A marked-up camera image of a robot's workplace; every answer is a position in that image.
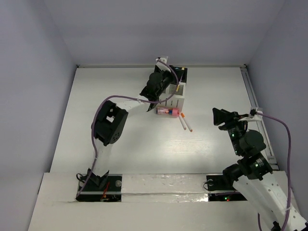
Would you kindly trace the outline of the pink capped tube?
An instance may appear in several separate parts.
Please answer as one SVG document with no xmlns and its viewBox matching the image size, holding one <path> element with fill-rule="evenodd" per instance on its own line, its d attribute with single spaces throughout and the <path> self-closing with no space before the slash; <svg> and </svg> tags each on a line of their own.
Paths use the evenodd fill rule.
<svg viewBox="0 0 308 231">
<path fill-rule="evenodd" d="M 180 111 L 178 108 L 157 107 L 155 113 L 161 116 L 178 117 Z"/>
</svg>

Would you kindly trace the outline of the orange white pen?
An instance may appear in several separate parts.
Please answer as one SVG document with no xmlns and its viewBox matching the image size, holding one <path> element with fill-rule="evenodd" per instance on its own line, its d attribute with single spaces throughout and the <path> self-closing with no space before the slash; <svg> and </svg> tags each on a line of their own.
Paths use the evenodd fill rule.
<svg viewBox="0 0 308 231">
<path fill-rule="evenodd" d="M 184 113 L 181 113 L 181 117 L 182 117 L 182 119 L 183 119 L 185 125 L 187 126 L 188 130 L 189 130 L 190 132 L 192 132 L 193 129 L 192 129 L 190 123 L 188 122 L 188 120 L 186 119 Z"/>
</svg>

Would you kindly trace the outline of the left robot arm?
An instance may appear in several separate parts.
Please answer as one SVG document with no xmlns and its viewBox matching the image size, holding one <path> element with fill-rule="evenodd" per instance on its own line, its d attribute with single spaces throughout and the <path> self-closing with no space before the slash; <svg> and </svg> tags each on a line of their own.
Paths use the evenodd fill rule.
<svg viewBox="0 0 308 231">
<path fill-rule="evenodd" d="M 107 184 L 108 169 L 103 171 L 103 175 L 95 173 L 96 162 L 100 155 L 97 143 L 101 143 L 104 147 L 114 144 L 120 138 L 129 116 L 149 112 L 158 104 L 169 101 L 177 90 L 173 90 L 167 98 L 163 98 L 161 95 L 170 85 L 177 88 L 186 78 L 186 68 L 172 65 L 167 70 L 156 68 L 150 74 L 146 86 L 141 90 L 138 97 L 112 95 L 100 104 L 91 125 L 94 161 L 92 167 L 88 169 L 84 186 L 91 185 L 94 189 L 101 190 Z"/>
</svg>

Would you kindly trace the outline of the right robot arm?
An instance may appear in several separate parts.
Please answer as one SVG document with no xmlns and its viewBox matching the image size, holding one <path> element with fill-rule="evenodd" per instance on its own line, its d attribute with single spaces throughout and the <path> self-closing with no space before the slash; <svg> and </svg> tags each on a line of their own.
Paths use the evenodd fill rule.
<svg viewBox="0 0 308 231">
<path fill-rule="evenodd" d="M 212 112 L 214 125 L 228 132 L 235 154 L 241 157 L 223 170 L 222 185 L 242 194 L 258 212 L 257 219 L 270 230 L 306 231 L 307 220 L 291 203 L 292 189 L 284 193 L 261 153 L 267 147 L 262 134 L 248 129 L 249 122 L 261 121 L 265 114 L 258 108 L 243 115 L 217 108 Z"/>
</svg>

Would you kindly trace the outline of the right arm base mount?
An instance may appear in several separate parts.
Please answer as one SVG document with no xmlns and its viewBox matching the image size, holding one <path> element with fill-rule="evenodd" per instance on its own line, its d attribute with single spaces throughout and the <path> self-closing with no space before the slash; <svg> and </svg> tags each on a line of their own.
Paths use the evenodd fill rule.
<svg viewBox="0 0 308 231">
<path fill-rule="evenodd" d="M 208 194 L 209 202 L 246 201 L 246 198 L 226 181 L 222 173 L 207 174 L 203 188 Z"/>
</svg>

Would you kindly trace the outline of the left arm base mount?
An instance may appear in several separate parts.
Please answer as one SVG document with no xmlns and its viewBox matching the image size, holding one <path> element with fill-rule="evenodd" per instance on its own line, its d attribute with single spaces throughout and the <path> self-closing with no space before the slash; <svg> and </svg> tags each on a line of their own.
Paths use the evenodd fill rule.
<svg viewBox="0 0 308 231">
<path fill-rule="evenodd" d="M 122 175 L 108 175 L 103 178 L 94 176 L 89 179 L 82 192 L 79 192 L 87 175 L 76 175 L 78 190 L 76 200 L 79 202 L 121 202 Z"/>
</svg>

